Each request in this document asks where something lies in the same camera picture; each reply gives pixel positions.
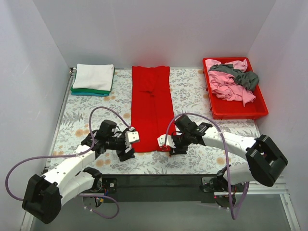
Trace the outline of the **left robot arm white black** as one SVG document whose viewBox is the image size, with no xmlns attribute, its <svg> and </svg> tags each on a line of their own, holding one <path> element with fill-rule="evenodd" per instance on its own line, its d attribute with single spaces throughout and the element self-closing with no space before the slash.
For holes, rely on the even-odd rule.
<svg viewBox="0 0 308 231">
<path fill-rule="evenodd" d="M 99 129 L 90 132 L 80 143 L 72 157 L 45 174 L 35 174 L 29 179 L 22 209 L 49 224 L 63 205 L 83 192 L 100 205 L 109 190 L 108 185 L 103 174 L 89 164 L 108 150 L 116 151 L 120 161 L 134 158 L 132 145 L 139 140 L 135 128 L 118 131 L 115 122 L 104 120 Z"/>
</svg>

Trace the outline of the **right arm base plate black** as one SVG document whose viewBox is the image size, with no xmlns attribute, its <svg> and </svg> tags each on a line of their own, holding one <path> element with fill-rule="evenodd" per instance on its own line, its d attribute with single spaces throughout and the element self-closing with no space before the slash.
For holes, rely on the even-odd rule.
<svg viewBox="0 0 308 231">
<path fill-rule="evenodd" d="M 242 192 L 244 190 L 245 183 L 238 183 L 235 185 L 231 184 L 231 192 L 239 190 Z M 215 193 L 215 192 L 228 192 L 228 182 L 224 178 L 214 177 L 209 180 L 208 183 L 200 186 L 200 189 L 206 193 Z"/>
</svg>

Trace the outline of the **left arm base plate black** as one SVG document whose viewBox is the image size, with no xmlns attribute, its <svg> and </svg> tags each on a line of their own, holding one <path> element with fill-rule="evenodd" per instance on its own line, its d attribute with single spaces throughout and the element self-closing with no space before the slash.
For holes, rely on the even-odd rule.
<svg viewBox="0 0 308 231">
<path fill-rule="evenodd" d="M 93 186 L 83 191 L 83 193 L 116 193 L 117 179 L 116 178 L 103 178 L 102 180 L 95 180 Z"/>
</svg>

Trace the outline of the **red t shirt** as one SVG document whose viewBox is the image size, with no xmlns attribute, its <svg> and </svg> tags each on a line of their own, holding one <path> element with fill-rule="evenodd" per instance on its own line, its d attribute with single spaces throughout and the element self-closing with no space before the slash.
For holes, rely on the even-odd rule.
<svg viewBox="0 0 308 231">
<path fill-rule="evenodd" d="M 133 144 L 137 153 L 163 151 L 157 139 L 166 133 L 174 118 L 170 67 L 132 67 L 131 125 L 140 141 Z"/>
</svg>

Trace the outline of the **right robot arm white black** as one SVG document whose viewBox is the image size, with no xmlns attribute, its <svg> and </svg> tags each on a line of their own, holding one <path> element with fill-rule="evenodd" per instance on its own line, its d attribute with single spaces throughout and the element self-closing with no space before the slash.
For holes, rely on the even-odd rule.
<svg viewBox="0 0 308 231">
<path fill-rule="evenodd" d="M 257 181 L 271 187 L 288 165 L 288 160 L 267 135 L 244 137 L 229 132 L 222 132 L 213 122 L 196 124 L 187 113 L 174 118 L 171 125 L 178 130 L 160 136 L 160 147 L 170 149 L 170 155 L 186 154 L 189 145 L 198 144 L 224 150 L 225 154 L 235 154 L 245 159 L 245 163 L 233 166 L 226 160 L 226 165 L 215 177 L 201 186 L 206 192 L 235 192 L 239 184 Z"/>
</svg>

